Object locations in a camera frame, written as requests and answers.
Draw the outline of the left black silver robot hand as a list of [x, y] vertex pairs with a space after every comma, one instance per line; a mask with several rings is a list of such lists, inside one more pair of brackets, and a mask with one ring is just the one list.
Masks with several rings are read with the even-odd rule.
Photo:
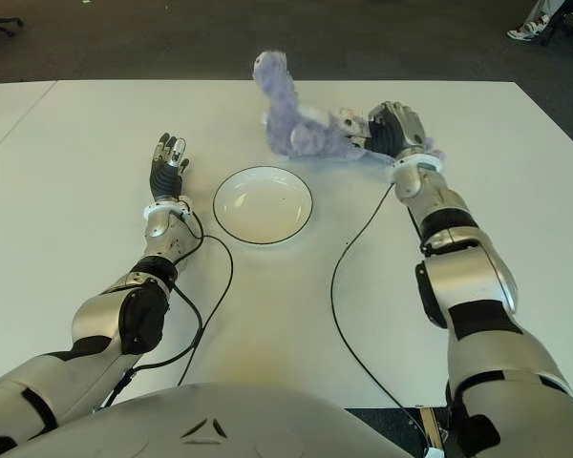
[[182, 176], [189, 164], [185, 157], [186, 141], [164, 133], [155, 147], [149, 185], [154, 201], [176, 199], [182, 190]]

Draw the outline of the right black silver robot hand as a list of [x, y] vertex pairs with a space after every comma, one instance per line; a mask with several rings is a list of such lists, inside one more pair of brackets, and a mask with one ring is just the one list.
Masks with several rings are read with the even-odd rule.
[[369, 113], [362, 127], [362, 133], [352, 135], [350, 141], [375, 154], [397, 158], [405, 150], [423, 149], [426, 143], [418, 114], [400, 102], [382, 102]]

